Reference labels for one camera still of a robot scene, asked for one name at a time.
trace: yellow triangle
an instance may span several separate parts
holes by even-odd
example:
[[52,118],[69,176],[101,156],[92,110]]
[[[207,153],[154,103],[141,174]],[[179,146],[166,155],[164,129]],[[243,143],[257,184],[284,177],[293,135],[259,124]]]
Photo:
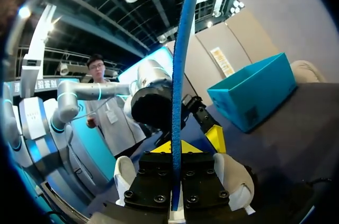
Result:
[[[190,151],[193,152],[193,153],[202,153],[201,150],[199,150],[196,147],[190,145],[189,143],[185,142],[184,140],[181,140],[181,152],[183,154],[187,154]],[[152,153],[165,152],[165,153],[170,154],[171,153],[171,141],[168,141],[168,142],[164,143],[163,145],[159,146],[158,148],[154,149],[151,152]]]

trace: blue plastic bin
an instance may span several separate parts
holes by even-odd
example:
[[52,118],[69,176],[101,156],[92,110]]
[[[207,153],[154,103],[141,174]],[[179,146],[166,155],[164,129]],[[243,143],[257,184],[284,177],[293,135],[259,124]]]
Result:
[[296,88],[285,53],[248,65],[207,90],[217,110],[248,132]]

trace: blue foam stick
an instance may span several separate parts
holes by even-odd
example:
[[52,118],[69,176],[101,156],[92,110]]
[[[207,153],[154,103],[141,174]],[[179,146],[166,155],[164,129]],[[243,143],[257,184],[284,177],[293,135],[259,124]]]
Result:
[[180,168],[181,168],[181,99],[182,82],[189,45],[192,22],[197,0],[185,0],[181,10],[179,27],[174,46],[173,56],[173,94],[172,94],[172,157],[173,157],[173,189],[172,210],[176,211],[180,196]]

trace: ceiling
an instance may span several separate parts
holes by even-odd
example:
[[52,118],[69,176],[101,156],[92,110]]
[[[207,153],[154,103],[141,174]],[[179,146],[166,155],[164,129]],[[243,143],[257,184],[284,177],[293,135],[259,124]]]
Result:
[[[84,66],[88,57],[101,54],[106,67],[121,72],[142,57],[176,38],[184,0],[39,0],[26,22],[19,49],[15,77],[47,4],[56,5],[54,29],[44,54],[44,75],[58,76],[60,62]],[[233,0],[198,0],[195,32],[230,16]],[[67,76],[84,77],[82,70]]]

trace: blue illuminated panel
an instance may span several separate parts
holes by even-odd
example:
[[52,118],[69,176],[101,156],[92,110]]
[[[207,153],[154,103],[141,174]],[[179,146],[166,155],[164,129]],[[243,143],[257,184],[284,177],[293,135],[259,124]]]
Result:
[[120,76],[118,77],[119,82],[130,84],[131,82],[137,80],[138,67],[145,60],[157,61],[165,69],[165,71],[172,77],[173,59],[168,49],[165,47],[162,47],[158,49],[157,51],[151,53],[149,56],[146,56],[141,61],[134,64],[132,67],[128,68],[123,73],[121,73]]

